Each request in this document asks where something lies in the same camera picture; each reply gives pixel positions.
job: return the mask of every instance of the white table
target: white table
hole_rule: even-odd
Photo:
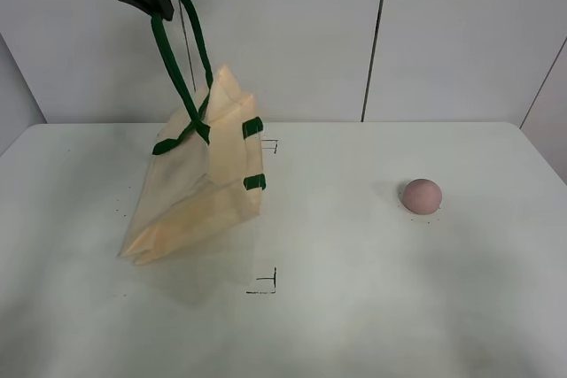
[[[160,128],[36,126],[0,157],[3,378],[565,376],[567,187],[517,128],[271,124],[262,215],[136,267]],[[421,177],[432,216],[398,199]]]

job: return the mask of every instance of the green loop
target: green loop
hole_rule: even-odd
[[[198,15],[195,7],[191,0],[180,0],[183,4],[187,14],[189,15],[191,27],[193,29],[193,33],[195,35],[195,41],[197,42],[197,48],[199,56],[201,57],[201,61],[203,62],[203,67],[205,68],[205,76],[206,76],[206,85],[210,89],[213,85],[213,72],[211,70],[211,64],[209,62],[208,56],[206,55],[206,47],[205,47],[205,40],[203,38],[203,31],[201,30],[201,26],[198,22]],[[206,96],[205,101],[199,107],[199,111],[195,107],[193,100],[191,98],[190,92],[187,89],[187,85],[185,84],[185,80],[179,70],[179,66],[177,65],[177,61],[175,60],[175,55],[171,50],[171,45],[169,44],[169,40],[167,39],[166,30],[163,26],[163,19],[158,13],[154,13],[151,16],[151,30],[153,31],[153,35],[156,39],[156,43],[158,44],[159,53],[163,59],[163,62],[166,66],[167,73],[169,74],[169,78],[174,83],[175,89],[179,96],[183,101],[183,105],[187,110],[187,113],[190,116],[191,122],[190,124],[182,131],[177,139],[166,139],[165,141],[161,141],[157,143],[153,149],[154,155],[161,155],[164,154],[179,144],[193,131],[197,131],[197,133],[205,140],[207,144],[209,144],[209,132],[210,127],[203,123],[203,118],[205,117],[206,107],[208,105],[209,95]]]

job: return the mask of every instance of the ball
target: ball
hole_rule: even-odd
[[[432,214],[441,205],[441,189],[434,181],[416,179],[404,189],[402,202],[415,214]]]

